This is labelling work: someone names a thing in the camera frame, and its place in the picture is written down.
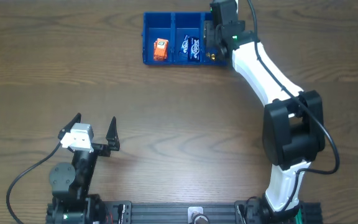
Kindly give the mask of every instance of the wooden table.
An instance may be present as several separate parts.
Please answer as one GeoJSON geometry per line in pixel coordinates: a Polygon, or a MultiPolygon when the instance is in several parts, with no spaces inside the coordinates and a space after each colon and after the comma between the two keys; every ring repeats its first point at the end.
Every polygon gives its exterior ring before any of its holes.
{"type": "MultiPolygon", "coordinates": [[[[324,222],[358,223],[358,1],[254,1],[266,51],[297,85],[323,97],[341,153],[331,176],[305,175],[300,198],[324,222]]],[[[208,0],[0,1],[0,223],[6,190],[52,151],[77,112],[105,142],[117,117],[121,150],[99,158],[91,193],[132,202],[233,202],[262,195],[271,165],[263,107],[237,73],[142,63],[144,11],[207,11],[208,0]]],[[[250,11],[240,18],[251,29],[250,11]]],[[[59,150],[11,195],[25,223],[43,223],[59,150]]],[[[331,169],[329,146],[314,168],[331,169]]]]}

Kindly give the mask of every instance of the blue bin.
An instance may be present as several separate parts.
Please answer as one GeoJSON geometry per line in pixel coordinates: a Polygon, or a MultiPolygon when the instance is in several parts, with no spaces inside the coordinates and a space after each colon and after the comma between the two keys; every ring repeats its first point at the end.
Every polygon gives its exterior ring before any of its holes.
{"type": "Polygon", "coordinates": [[[210,12],[145,12],[143,23],[143,62],[146,65],[226,65],[212,61],[205,53],[216,54],[215,48],[206,49],[203,42],[204,21],[212,20],[210,12]],[[200,39],[200,61],[189,61],[179,51],[185,35],[200,39]],[[161,62],[153,59],[154,42],[167,39],[168,58],[161,62]]]}

